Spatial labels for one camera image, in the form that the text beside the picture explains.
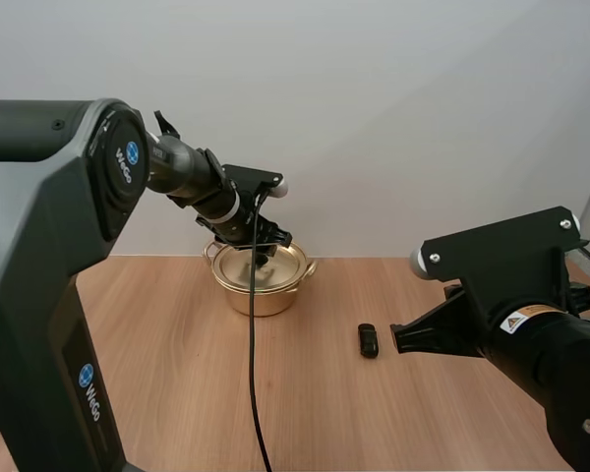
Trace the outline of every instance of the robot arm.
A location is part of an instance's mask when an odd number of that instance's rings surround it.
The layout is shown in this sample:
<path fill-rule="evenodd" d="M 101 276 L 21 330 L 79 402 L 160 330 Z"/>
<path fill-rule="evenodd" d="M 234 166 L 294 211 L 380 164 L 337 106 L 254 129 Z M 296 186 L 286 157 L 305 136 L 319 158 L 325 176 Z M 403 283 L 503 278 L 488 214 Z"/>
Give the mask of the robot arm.
<path fill-rule="evenodd" d="M 426 241 L 412 256 L 421 278 L 460 284 L 407 325 L 399 353 L 484 357 L 545 409 L 561 456 L 590 472 L 590 287 L 568 279 L 564 255 L 582 248 L 564 207 Z"/>
<path fill-rule="evenodd" d="M 0 432 L 18 469 L 119 472 L 127 463 L 76 287 L 104 260 L 145 188 L 192 206 L 221 242 L 251 244 L 250 216 L 281 174 L 221 166 L 115 99 L 0 100 Z M 259 218 L 271 255 L 291 236 Z"/>

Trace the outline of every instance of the black mounting bracket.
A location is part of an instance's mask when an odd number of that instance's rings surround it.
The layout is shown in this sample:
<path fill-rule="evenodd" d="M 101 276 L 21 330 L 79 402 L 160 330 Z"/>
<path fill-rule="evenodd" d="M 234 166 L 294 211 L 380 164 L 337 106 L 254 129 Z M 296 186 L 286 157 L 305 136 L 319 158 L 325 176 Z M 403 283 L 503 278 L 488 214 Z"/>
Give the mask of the black mounting bracket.
<path fill-rule="evenodd" d="M 418 320 L 391 325 L 398 352 L 481 357 L 490 326 L 526 303 L 578 317 L 590 309 L 590 287 L 569 282 L 564 254 L 587 243 L 562 206 L 426 241 L 428 275 L 461 284 L 446 287 L 446 301 Z"/>

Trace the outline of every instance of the yellow warning sticker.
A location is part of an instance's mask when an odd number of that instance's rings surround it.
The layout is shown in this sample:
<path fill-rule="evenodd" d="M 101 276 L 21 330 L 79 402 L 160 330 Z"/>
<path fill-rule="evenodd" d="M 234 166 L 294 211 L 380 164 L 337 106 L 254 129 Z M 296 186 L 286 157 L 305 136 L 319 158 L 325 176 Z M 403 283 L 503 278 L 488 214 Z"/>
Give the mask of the yellow warning sticker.
<path fill-rule="evenodd" d="M 563 313 L 557 308 L 548 305 L 529 305 L 513 312 L 501 323 L 501 329 L 509 334 L 514 334 L 530 318 L 545 313 Z"/>

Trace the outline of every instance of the wego logo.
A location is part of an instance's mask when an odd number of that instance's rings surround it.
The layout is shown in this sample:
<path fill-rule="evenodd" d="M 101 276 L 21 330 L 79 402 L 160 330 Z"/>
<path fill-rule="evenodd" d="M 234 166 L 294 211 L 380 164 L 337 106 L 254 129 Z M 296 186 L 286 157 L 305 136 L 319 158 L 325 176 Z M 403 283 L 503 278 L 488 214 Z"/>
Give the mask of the wego logo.
<path fill-rule="evenodd" d="M 96 388 L 94 388 L 94 384 L 91 382 L 93 378 L 94 367 L 91 364 L 85 364 L 79 373 L 79 386 L 88 389 L 86 396 L 88 398 L 89 411 L 94 421 L 98 421 L 100 418 L 100 412 L 98 411 L 100 409 L 100 403 L 96 401 Z"/>
<path fill-rule="evenodd" d="M 125 177 L 125 182 L 131 184 L 131 169 L 127 165 L 127 159 L 125 159 L 125 154 L 123 154 L 122 150 L 119 147 L 118 150 L 116 150 L 116 160 L 118 161 L 118 167 L 120 167 L 122 175 Z"/>

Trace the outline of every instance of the table surface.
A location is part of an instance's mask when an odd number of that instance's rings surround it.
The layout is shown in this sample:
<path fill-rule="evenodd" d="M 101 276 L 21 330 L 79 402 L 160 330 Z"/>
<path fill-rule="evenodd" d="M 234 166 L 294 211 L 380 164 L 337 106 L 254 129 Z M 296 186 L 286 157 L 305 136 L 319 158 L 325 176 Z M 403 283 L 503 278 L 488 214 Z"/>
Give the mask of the table surface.
<path fill-rule="evenodd" d="M 590 280 L 577 267 L 574 280 Z M 78 282 L 129 460 L 262 469 L 248 318 L 199 258 L 111 258 Z M 295 306 L 257 319 L 256 381 L 276 470 L 568 470 L 543 410 L 482 359 L 398 355 L 389 324 L 443 300 L 404 259 L 321 260 Z M 372 323 L 381 353 L 359 354 Z M 0 437 L 0 472 L 15 467 Z"/>

